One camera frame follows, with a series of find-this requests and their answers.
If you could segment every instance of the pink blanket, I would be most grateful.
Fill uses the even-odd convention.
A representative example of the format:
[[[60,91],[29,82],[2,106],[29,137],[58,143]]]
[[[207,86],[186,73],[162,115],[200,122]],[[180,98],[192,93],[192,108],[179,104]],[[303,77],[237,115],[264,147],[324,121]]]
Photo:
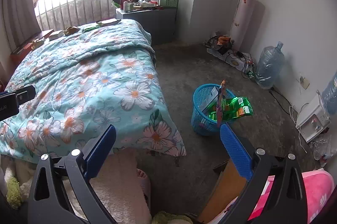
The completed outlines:
[[[326,201],[329,199],[332,191],[334,190],[334,180],[332,176],[323,169],[302,173],[305,192],[307,195],[308,204],[308,223],[310,223],[321,211]],[[266,204],[269,192],[272,188],[274,176],[269,176],[262,194],[251,213],[248,220],[259,216]],[[230,209],[230,206],[237,198],[233,199],[230,204],[223,210],[216,218],[208,224],[216,224]]]

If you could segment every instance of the floor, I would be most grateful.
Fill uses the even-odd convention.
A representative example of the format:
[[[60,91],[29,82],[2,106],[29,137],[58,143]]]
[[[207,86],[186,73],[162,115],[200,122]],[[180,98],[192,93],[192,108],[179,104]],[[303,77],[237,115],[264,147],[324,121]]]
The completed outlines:
[[[145,150],[138,155],[138,168],[151,180],[151,213],[199,214],[218,176],[213,167],[229,158],[219,136],[203,137],[193,132],[190,124],[194,90],[205,83],[220,84],[226,80],[228,89],[237,96],[246,96],[254,115],[243,117],[231,126],[233,131],[262,147],[269,154],[296,155],[302,171],[319,168],[303,138],[301,148],[298,131],[289,115],[275,99],[235,68],[206,52],[203,45],[155,47],[157,71],[172,120],[181,133],[187,156],[179,161],[171,156],[151,156]]]

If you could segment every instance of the silver screw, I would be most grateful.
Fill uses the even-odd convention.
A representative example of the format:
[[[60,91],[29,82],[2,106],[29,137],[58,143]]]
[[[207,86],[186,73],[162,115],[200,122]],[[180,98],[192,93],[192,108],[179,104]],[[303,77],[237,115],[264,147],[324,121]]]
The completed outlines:
[[[81,150],[80,149],[74,149],[71,151],[71,155],[72,156],[78,156],[80,154]]]
[[[44,153],[43,155],[41,155],[41,159],[42,160],[46,160],[48,158],[48,154]]]
[[[262,148],[257,148],[256,152],[257,152],[257,154],[259,154],[260,156],[263,156],[263,155],[266,153],[266,151],[263,150]]]
[[[288,154],[288,158],[294,160],[296,157],[293,153]]]

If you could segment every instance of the large plastic water bottle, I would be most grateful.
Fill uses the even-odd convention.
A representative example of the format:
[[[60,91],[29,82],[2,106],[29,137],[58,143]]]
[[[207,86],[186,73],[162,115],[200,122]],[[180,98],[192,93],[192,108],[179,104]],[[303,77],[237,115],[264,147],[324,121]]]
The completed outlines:
[[[337,112],[337,71],[322,92],[324,105],[330,115]]]
[[[284,64],[284,55],[281,52],[283,43],[277,46],[267,46],[262,50],[255,74],[256,82],[263,89],[270,89],[277,79]]]

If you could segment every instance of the bed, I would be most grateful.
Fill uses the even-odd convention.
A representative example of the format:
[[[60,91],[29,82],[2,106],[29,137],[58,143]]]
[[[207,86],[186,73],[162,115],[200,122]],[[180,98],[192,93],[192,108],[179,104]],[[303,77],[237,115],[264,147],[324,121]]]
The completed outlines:
[[[1,154],[33,163],[44,153],[64,156],[113,124],[114,151],[186,155],[159,86],[151,36],[136,21],[47,41],[26,56],[6,90],[30,84],[35,99],[0,122]]]

